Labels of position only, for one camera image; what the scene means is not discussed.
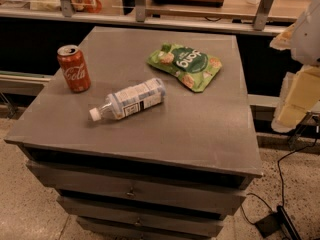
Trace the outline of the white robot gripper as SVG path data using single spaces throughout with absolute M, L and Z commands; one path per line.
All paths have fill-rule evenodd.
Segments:
M 305 65 L 297 73 L 287 72 L 282 81 L 271 123 L 279 133 L 295 129 L 320 100 L 320 0 L 312 0 L 295 25 L 270 42 L 271 48 L 280 51 L 290 45 L 292 58 Z

